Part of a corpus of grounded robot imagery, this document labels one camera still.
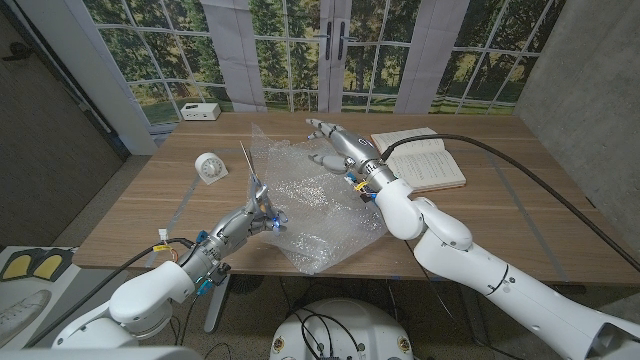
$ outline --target wooden table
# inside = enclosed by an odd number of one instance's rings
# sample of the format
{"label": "wooden table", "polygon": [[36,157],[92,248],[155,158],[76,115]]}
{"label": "wooden table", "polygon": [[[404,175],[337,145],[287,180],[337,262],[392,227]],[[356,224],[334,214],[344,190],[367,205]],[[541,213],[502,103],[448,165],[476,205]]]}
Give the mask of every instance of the wooden table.
{"label": "wooden table", "polygon": [[[607,223],[525,124],[514,116],[313,114],[364,135],[428,126],[439,133],[473,137],[496,147],[547,181],[625,249]],[[239,140],[251,143],[251,123],[274,140],[305,141],[312,128],[305,113],[224,113],[214,122],[182,122],[85,240],[74,262],[113,268],[158,240],[191,186],[194,161],[214,150],[229,175],[200,182],[171,236],[195,239],[227,212],[244,204],[248,169]],[[467,178],[462,188],[420,193],[458,218],[474,241],[505,261],[548,283],[639,284],[640,274],[551,195],[501,159],[472,145],[446,140]],[[302,275],[274,246],[251,237],[225,258],[233,273]],[[409,242],[415,246],[417,240]],[[167,260],[161,253],[154,266]],[[145,259],[134,264],[143,268]],[[424,279],[404,242],[387,234],[322,276]]]}

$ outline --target book page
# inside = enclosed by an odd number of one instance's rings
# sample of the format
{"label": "book page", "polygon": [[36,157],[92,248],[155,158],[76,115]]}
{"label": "book page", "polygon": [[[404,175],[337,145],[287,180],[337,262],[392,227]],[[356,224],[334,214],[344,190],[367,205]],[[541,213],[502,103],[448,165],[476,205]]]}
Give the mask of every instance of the book page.
{"label": "book page", "polygon": [[396,176],[415,189],[463,185],[466,179],[448,151],[402,155],[389,158],[387,165]]}
{"label": "book page", "polygon": [[[398,140],[418,135],[432,135],[436,132],[429,128],[402,130],[384,134],[372,134],[371,139],[378,146],[380,153],[384,152],[391,144]],[[424,152],[444,151],[444,142],[441,139],[413,141],[398,146],[392,157],[398,155],[419,154]]]}

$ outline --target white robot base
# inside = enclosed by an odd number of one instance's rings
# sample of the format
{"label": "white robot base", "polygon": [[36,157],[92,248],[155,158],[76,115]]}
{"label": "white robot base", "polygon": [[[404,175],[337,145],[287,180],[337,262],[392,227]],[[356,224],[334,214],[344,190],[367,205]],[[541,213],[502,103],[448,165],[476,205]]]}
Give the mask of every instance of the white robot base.
{"label": "white robot base", "polygon": [[[305,330],[305,335],[321,358],[332,359],[328,328],[333,345],[333,358],[413,360],[406,331],[389,314],[371,304],[346,298],[325,299],[298,310],[296,314],[304,321],[309,315],[313,315],[312,312],[339,321],[349,330],[360,350],[356,351],[353,340],[340,325],[328,318],[322,318],[327,325],[325,327],[320,317],[312,316],[305,321],[308,329]],[[270,360],[314,359],[302,338],[301,321],[296,314],[289,316],[273,336]]]}

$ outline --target small white box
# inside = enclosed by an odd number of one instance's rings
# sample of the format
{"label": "small white box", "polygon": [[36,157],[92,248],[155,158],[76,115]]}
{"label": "small white box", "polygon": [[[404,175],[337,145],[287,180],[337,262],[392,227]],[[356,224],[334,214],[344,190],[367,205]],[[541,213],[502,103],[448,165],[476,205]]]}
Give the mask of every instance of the small white box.
{"label": "small white box", "polygon": [[220,115],[217,103],[186,103],[180,110],[185,120],[215,120]]}

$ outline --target bubble wrap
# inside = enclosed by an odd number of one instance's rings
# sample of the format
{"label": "bubble wrap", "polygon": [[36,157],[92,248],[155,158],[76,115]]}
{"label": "bubble wrap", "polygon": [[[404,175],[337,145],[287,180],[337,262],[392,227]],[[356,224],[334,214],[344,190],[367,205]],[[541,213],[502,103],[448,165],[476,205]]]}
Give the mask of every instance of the bubble wrap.
{"label": "bubble wrap", "polygon": [[265,242],[282,250],[303,273],[315,274],[341,262],[387,232],[378,208],[365,204],[340,175],[308,159],[335,155],[325,139],[290,145],[267,138],[253,125],[251,156],[269,198],[289,222]]}

